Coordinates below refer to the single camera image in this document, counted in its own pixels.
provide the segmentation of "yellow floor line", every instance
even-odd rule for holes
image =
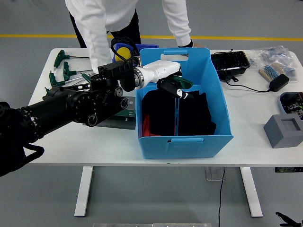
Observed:
[[[0,38],[76,38],[76,35],[69,34],[0,34]],[[142,35],[142,39],[175,39],[172,35]],[[200,36],[193,35],[192,39],[201,40],[250,40],[250,41],[288,41],[303,42],[299,37],[246,37],[246,36]]]

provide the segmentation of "white sleeve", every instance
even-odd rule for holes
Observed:
[[[164,14],[167,18],[169,30],[176,38],[178,46],[190,43],[191,29],[188,26],[187,8],[185,0],[162,0]]]
[[[65,0],[67,9],[75,18],[89,51],[92,69],[112,62],[106,31],[106,13],[101,0]]]

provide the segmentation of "folded black fabric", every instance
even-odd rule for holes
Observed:
[[[142,114],[150,116],[150,133],[173,136],[175,131],[175,98],[162,90],[149,91],[142,100]]]
[[[208,109],[206,93],[188,92],[193,99],[180,99],[179,136],[213,135],[216,124]]]
[[[206,94],[189,92],[193,99],[180,99],[178,135],[213,135],[216,124],[211,121]],[[175,135],[175,98],[162,90],[149,91],[142,100],[143,117],[150,117],[150,133],[161,136]]]

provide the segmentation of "power adapter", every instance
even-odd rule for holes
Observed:
[[[281,74],[280,76],[276,77],[269,83],[269,89],[273,92],[279,91],[281,88],[283,88],[286,84],[288,84],[289,78]]]
[[[276,167],[276,173],[301,173],[303,172],[303,167]]]

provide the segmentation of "gray block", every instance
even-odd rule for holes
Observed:
[[[296,147],[303,141],[303,122],[296,113],[272,115],[264,130],[272,148]]]

